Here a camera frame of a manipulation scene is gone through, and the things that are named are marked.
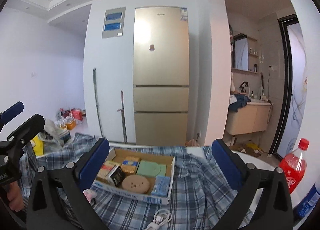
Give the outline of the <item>person's left hand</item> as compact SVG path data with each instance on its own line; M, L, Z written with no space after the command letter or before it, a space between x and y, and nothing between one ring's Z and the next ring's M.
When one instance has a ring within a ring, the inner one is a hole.
M9 200L9 207L12 211L19 212L23 209L23 196L17 181L9 184L7 198Z

